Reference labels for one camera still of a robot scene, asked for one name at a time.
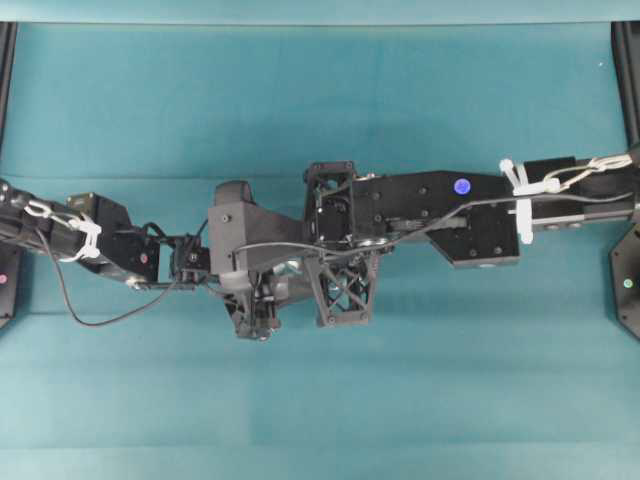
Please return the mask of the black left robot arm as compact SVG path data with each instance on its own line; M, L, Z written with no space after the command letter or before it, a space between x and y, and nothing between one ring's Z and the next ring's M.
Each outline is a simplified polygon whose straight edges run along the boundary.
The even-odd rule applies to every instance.
M136 225L124 205L94 192L60 203L1 182L2 245L49 258L65 308L78 324L110 326L150 310L173 292L203 288L222 300L237 337L269 338L281 326L279 310L291 303L286 279L253 274L248 288L234 292L223 285L221 275L211 272L210 250L201 237L200 232L169 235L154 222ZM87 321L72 303L62 271L65 263L132 290L159 294L119 316Z

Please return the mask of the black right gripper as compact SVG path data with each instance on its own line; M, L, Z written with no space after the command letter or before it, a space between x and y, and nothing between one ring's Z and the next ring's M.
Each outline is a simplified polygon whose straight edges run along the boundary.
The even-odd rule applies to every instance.
M317 162L304 173L307 186L304 240L313 246L303 259L317 304L318 327L366 325L373 317L382 238L354 234L353 184L373 180L352 162Z

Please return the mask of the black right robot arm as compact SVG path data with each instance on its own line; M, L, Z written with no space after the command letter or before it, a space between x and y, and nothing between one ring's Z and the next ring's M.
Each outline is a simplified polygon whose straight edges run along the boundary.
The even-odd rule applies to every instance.
M322 327L372 316L381 257L432 245L456 268L518 261L539 230L639 219L639 152L516 164L498 174L436 170L360 175L350 162L315 163L304 176L305 240Z

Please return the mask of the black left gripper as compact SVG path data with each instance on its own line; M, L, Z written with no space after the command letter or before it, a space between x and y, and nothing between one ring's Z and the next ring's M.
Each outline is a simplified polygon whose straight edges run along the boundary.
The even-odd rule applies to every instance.
M238 338L267 340L280 328L271 280L273 268L287 258L287 247L277 241L211 240L211 276Z

